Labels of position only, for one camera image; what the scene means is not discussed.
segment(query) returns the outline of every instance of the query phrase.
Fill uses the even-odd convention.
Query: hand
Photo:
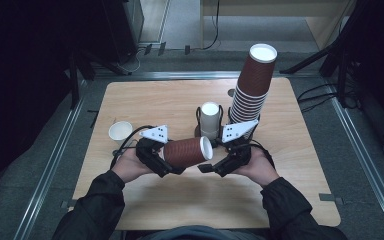
[[[151,169],[136,157],[136,150],[131,148],[127,149],[124,154],[117,159],[116,164],[111,170],[115,172],[124,183],[131,182],[144,174],[152,173]]]
[[[256,147],[251,148],[251,159],[249,163],[232,173],[248,177],[253,182],[260,184],[263,188],[279,178],[279,175],[266,158],[264,152]]]

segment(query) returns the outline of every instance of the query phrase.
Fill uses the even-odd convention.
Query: black sleeve
[[[125,206],[124,186],[111,170],[96,177],[86,196],[61,219],[52,239],[108,239]]]
[[[347,239],[339,229],[320,226],[310,214],[310,203],[284,178],[267,185],[261,194],[276,239]]]

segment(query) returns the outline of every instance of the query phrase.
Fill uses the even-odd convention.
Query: wire
[[[321,102],[319,102],[319,103],[317,103],[317,104],[314,104],[314,105],[312,105],[312,106],[310,106],[310,107],[306,107],[306,108],[302,109],[301,112],[302,112],[302,113],[305,113],[305,112],[311,111],[311,110],[313,110],[315,107],[322,105],[323,103],[327,102],[328,100],[330,100],[330,99],[332,99],[332,98],[334,98],[334,97],[336,97],[336,96],[330,96],[330,97],[326,98],[325,100],[323,100],[323,101],[321,101]]]
[[[334,92],[334,93],[324,93],[324,94],[320,94],[320,95],[317,95],[317,96],[300,99],[300,100],[298,100],[298,103],[303,103],[303,102],[306,102],[306,101],[315,100],[317,98],[327,97],[327,96],[336,97],[337,95],[338,94],[336,92]]]
[[[323,84],[323,85],[320,85],[320,86],[317,86],[317,87],[310,88],[310,89],[304,91],[303,93],[301,93],[301,95],[298,96],[297,101],[298,101],[298,103],[300,103],[301,101],[306,101],[305,99],[304,100],[301,99],[305,94],[307,94],[307,93],[309,93],[311,91],[314,91],[316,89],[319,89],[319,88],[322,88],[322,87],[327,87],[327,86],[332,86],[332,85],[336,85],[336,84],[328,83],[328,84]]]
[[[251,139],[251,142],[255,142],[257,145],[259,145],[260,147],[263,147],[263,145],[261,145],[261,143],[257,142],[256,140],[254,139]]]
[[[202,48],[201,50],[210,49],[214,45],[214,43],[217,41],[217,39],[218,39],[218,33],[219,33],[218,17],[219,17],[219,13],[220,13],[220,0],[217,0],[217,13],[216,13],[216,24],[215,24],[216,36],[214,38],[213,43],[211,43],[210,46]]]
[[[140,130],[142,129],[152,129],[154,128],[154,126],[151,126],[151,125],[145,125],[145,126],[142,126],[142,127],[139,127],[137,128],[136,130],[134,130],[125,140],[124,142],[121,144],[120,148],[115,152],[114,154],[114,158],[113,160],[111,161],[111,165],[110,165],[110,169],[114,167],[115,163],[117,162],[117,159],[118,157],[120,157],[121,155],[123,155],[123,149],[125,148],[129,148],[129,147],[125,147],[126,144],[129,142],[129,140],[133,137],[133,135],[135,135],[137,132],[139,132]]]
[[[142,49],[138,50],[138,51],[136,52],[136,54],[134,54],[134,56],[136,57],[136,60],[138,61],[138,66],[137,66],[135,69],[133,69],[133,70],[129,70],[129,69],[126,69],[126,68],[122,67],[119,63],[117,63],[118,68],[123,69],[124,71],[129,72],[129,73],[136,72],[136,71],[140,68],[140,60],[139,60],[138,55],[139,55],[140,52],[142,52],[142,51],[144,51],[144,50],[145,50],[145,48],[142,48]],[[126,63],[129,62],[131,59],[132,59],[132,58],[129,57],[126,61],[124,61],[124,63],[122,63],[122,65],[126,64]]]

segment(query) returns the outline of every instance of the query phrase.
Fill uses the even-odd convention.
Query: bracket
[[[258,120],[255,119],[253,121],[225,125],[223,127],[223,136],[221,138],[221,141],[223,143],[226,143],[238,139],[242,137],[246,132],[251,130],[253,127],[255,127],[257,124]]]
[[[167,125],[161,125],[159,127],[151,128],[146,131],[142,131],[139,133],[140,136],[144,138],[148,138],[160,143],[168,142],[168,129]]]

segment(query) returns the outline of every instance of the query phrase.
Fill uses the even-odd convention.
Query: metal stand
[[[371,0],[357,1],[353,13],[340,32],[339,36],[332,44],[319,51],[318,53],[310,56],[309,58],[303,60],[302,62],[296,64],[295,66],[289,69],[280,70],[279,72],[282,74],[294,74],[304,67],[310,65],[311,63],[319,60],[320,58],[327,56],[319,69],[320,75],[322,77],[330,77],[335,72],[336,68],[339,67],[337,98],[342,107],[345,107],[345,83],[347,67],[349,63],[348,49],[351,49],[350,45],[353,45],[354,41],[358,37],[357,35],[360,30],[358,27],[362,27],[364,24],[364,18],[367,16],[367,14],[364,15],[363,13],[367,12],[370,1]]]
[[[130,75],[130,73],[125,73],[123,70],[118,67],[112,65],[109,62],[106,62],[99,57],[88,51],[78,51],[76,49],[72,50],[70,54],[70,80],[71,80],[71,109],[77,105],[80,99],[79,86],[78,86],[78,78],[77,78],[77,68],[80,73],[86,80],[93,80],[95,77],[95,71],[90,65],[90,61],[94,61],[99,65],[107,68],[111,72],[120,75]]]

